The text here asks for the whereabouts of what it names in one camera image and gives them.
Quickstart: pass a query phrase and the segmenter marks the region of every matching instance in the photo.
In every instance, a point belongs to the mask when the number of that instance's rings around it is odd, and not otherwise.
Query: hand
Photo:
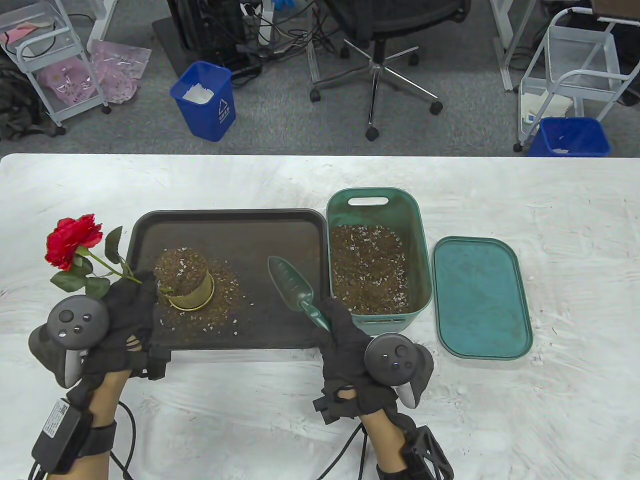
[[[148,351],[154,329],[157,283],[153,272],[139,272],[135,277],[142,284],[123,278],[103,297],[109,311],[109,330],[102,341],[89,350],[83,374],[131,370],[129,352]]]
[[[394,409],[396,393],[373,380],[364,364],[364,353],[372,338],[354,325],[351,312],[338,299],[326,298],[319,309],[331,322],[333,333],[322,328],[313,333],[324,360],[323,391],[336,401],[330,407],[331,413],[336,417],[356,417],[385,407]],[[349,387],[355,388],[355,398],[338,398],[338,392]]]

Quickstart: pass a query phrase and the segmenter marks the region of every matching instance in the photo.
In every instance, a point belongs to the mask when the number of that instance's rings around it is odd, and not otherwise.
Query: trowel scoop
[[[285,305],[294,312],[304,312],[320,328],[331,331],[330,323],[314,304],[314,290],[298,270],[280,257],[269,257],[267,267],[271,281]]]

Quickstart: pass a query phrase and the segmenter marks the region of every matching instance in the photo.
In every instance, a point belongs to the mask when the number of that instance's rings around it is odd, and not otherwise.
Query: green plastic basket
[[[354,199],[385,199],[385,204],[355,205]],[[422,312],[432,297],[429,254],[424,240],[420,207],[415,199],[398,188],[350,188],[334,194],[326,206],[331,266],[331,231],[343,225],[364,225],[393,230],[408,245],[407,272],[410,312],[398,315],[354,315],[354,323],[368,335],[404,330]]]

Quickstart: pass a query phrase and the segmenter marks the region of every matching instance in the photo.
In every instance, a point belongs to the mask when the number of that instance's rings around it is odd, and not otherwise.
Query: forearm
[[[338,396],[350,399],[356,396],[356,392],[343,390]],[[388,474],[405,470],[407,467],[401,454],[405,442],[402,430],[391,423],[384,410],[362,415],[360,420],[371,439],[380,470]]]
[[[115,418],[120,394],[131,375],[130,371],[107,373],[103,384],[94,393],[89,405],[94,428],[111,425]],[[68,474],[49,475],[48,480],[108,480],[109,453],[77,459]]]

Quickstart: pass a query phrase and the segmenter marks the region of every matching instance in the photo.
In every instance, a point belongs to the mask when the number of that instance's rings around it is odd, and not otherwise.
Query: teal lid
[[[446,237],[433,251],[442,345],[462,358],[514,360],[533,344],[518,259],[490,238]]]

